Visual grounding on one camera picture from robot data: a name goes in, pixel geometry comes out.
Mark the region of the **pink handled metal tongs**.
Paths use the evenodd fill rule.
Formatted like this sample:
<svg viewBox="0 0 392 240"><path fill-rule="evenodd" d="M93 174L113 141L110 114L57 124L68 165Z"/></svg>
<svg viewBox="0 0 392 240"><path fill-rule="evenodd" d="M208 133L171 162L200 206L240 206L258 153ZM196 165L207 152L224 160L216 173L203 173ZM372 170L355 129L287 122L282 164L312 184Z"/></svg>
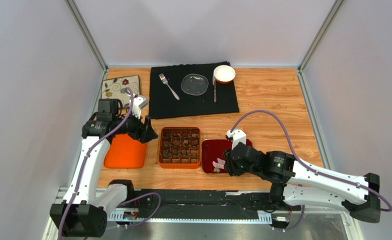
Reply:
<svg viewBox="0 0 392 240"><path fill-rule="evenodd" d="M222 160L222 159L220 159L220 158L217 158L217 160L214 160L213 162L212 162L212 165L213 165L213 167L216 169L225 169L225 163L226 163L226 161L225 160Z"/></svg>

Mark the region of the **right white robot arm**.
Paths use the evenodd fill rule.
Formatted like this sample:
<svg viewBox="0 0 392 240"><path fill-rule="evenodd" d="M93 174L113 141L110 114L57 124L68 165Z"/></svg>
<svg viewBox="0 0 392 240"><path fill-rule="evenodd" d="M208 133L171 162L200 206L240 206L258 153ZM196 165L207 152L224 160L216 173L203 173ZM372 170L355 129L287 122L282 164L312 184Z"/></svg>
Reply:
<svg viewBox="0 0 392 240"><path fill-rule="evenodd" d="M367 223L380 221L379 176L354 176L313 166L282 151L263 153L239 143L224 152L231 176L245 173L272 183L268 202L273 210L313 205L349 213Z"/></svg>

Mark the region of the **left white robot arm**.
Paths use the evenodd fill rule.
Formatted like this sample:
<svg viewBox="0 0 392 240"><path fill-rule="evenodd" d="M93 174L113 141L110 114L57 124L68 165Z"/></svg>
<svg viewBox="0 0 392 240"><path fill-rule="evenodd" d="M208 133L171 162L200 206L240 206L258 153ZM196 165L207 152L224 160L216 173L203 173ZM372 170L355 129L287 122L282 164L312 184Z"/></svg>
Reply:
<svg viewBox="0 0 392 240"><path fill-rule="evenodd" d="M128 135L140 143L158 138L151 118L142 117L148 105L144 96L132 97L128 111L121 114L119 99L101 99L98 111L82 127L82 149L71 184L61 203L52 204L50 217L58 229L57 239L102 237L107 217L117 208L140 198L135 196L131 180L117 179L98 197L97 183L105 157L117 135Z"/></svg>

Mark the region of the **orange chocolate box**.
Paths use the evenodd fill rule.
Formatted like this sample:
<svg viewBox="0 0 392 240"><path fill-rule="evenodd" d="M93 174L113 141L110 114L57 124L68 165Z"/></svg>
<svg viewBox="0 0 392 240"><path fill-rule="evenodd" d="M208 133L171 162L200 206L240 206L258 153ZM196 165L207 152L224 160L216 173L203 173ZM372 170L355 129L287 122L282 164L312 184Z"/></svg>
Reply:
<svg viewBox="0 0 392 240"><path fill-rule="evenodd" d="M180 134L180 138L174 138L173 134ZM189 138L182 138L182 134L189 134ZM199 134L199 138L192 137L191 134ZM163 169L197 169L201 166L201 131L197 127L164 127L161 130L160 135L160 148L158 163ZM172 145L171 147L164 147L163 141L179 140L181 143L183 140L188 140L189 144L187 147ZM198 140L199 146L191 146L192 140ZM169 149L171 154L166 156L163 155L163 151ZM172 151L177 149L179 154L173 155ZM182 150L187 150L187 155L182 155Z"/></svg>

